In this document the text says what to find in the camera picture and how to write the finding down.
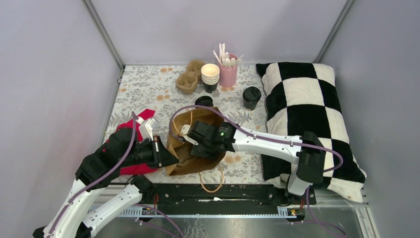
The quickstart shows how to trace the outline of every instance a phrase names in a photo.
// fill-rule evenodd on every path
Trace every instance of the black lid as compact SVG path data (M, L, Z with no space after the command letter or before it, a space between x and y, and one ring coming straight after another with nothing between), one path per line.
M258 102L261 98L261 91L257 87L249 87L244 90L242 97L249 103Z
M213 107L213 99L210 96L202 96L196 100L195 105Z

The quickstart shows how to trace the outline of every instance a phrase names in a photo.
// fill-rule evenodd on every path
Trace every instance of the stack of paper cups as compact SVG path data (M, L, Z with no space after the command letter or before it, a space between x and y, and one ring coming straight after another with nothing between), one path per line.
M208 63L201 68L201 80L206 92L212 93L217 89L219 77L220 68L217 65Z

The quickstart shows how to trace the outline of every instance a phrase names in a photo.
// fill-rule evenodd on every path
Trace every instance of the pillow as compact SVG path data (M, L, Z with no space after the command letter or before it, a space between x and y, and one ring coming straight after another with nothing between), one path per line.
M335 89L334 69L319 63L279 62L257 64L266 93L267 131L277 135L315 133L324 147L341 154L343 165L323 174L323 182L314 188L327 188L356 202L366 173L359 168L350 149ZM339 162L331 153L325 155L325 169ZM264 180L279 186L293 168L289 162L262 155Z

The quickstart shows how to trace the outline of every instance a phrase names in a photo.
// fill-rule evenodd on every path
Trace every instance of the white wall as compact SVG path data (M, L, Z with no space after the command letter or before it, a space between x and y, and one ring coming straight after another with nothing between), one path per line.
M97 147L119 69L80 0L0 2L0 231L52 220Z
M127 64L313 61L346 0L93 0Z
M382 238L419 236L419 12L419 0L356 1L323 60Z

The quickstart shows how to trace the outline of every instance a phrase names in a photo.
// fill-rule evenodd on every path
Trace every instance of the red cloth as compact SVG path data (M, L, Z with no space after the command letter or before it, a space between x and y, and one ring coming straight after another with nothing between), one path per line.
M152 118L154 115L155 115L155 112L153 110L146 109L146 110L142 111L140 114L138 114L137 116L143 118L144 120L147 120L149 118ZM140 134L139 126L140 126L140 124L138 122L136 122L137 138L138 138L138 141L142 141L143 137ZM117 130L119 130L120 128L123 128L123 127L133 128L133 119L131 119L130 121L128 121L126 123L123 123L123 124L119 125L117 127ZM155 172L156 170L157 169L149 168L145 164L133 165L133 166L128 166L128 167L121 168L120 175L144 175L144 174Z

